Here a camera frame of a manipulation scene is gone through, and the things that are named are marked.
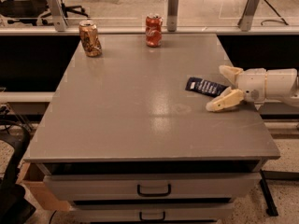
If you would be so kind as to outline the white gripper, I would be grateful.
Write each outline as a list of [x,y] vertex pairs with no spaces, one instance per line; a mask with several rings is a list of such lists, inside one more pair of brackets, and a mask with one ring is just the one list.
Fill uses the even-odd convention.
[[221,111],[239,105],[245,98],[247,102],[265,100],[266,70],[263,68],[243,71],[240,67],[221,65],[220,73],[238,89],[228,87],[219,96],[206,104],[209,112]]

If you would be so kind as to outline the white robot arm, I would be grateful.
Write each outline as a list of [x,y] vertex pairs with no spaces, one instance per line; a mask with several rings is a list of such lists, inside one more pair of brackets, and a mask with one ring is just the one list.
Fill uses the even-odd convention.
[[234,86],[226,88],[206,104],[206,110],[217,112],[241,102],[263,103],[276,100],[286,105],[299,106],[299,80],[295,68],[266,70],[221,65],[220,73]]

